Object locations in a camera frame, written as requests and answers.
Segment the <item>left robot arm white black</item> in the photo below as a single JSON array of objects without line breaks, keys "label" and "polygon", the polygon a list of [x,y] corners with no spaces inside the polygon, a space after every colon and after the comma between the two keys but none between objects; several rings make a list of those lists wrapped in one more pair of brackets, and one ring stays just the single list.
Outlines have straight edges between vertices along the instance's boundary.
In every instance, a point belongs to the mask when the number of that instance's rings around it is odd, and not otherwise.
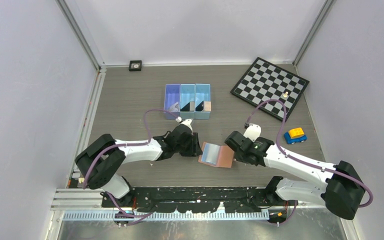
[{"label": "left robot arm white black", "polygon": [[202,154],[198,134],[184,124],[143,141],[123,141],[109,133],[103,134],[75,158],[75,164],[84,177],[83,188],[102,189],[121,207],[128,207],[134,199],[132,188],[117,174],[119,167],[138,161],[162,161],[175,154],[183,157]]}]

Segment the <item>brown leather card holder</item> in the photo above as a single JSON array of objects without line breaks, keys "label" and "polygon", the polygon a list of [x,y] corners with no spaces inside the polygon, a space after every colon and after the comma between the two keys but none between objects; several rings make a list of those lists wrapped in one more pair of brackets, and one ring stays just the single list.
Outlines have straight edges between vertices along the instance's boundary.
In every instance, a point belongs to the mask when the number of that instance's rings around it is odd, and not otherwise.
[{"label": "brown leather card holder", "polygon": [[227,145],[217,145],[204,142],[202,154],[198,162],[216,168],[231,168],[234,161],[234,151]]}]

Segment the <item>black credit card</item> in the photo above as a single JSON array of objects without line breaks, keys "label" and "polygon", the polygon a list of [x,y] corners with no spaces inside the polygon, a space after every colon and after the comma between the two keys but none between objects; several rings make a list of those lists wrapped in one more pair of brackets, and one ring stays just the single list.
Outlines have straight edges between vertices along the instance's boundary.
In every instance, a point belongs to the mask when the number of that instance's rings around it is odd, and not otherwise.
[{"label": "black credit card", "polygon": [[196,105],[195,111],[196,112],[202,112],[204,110],[204,108],[205,108],[205,102],[202,101],[202,102],[200,102],[199,104]]}]

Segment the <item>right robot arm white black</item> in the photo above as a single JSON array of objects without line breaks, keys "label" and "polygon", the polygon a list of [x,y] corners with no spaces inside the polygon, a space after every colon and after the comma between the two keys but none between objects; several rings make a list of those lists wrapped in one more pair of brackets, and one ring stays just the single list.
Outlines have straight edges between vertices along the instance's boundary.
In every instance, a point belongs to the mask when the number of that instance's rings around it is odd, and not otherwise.
[{"label": "right robot arm white black", "polygon": [[314,160],[264,137],[251,140],[238,131],[224,142],[239,162],[278,169],[300,178],[296,181],[272,177],[264,189],[264,197],[271,205],[282,201],[308,202],[324,206],[342,219],[353,220],[367,193],[360,176],[346,161],[333,164]]}]

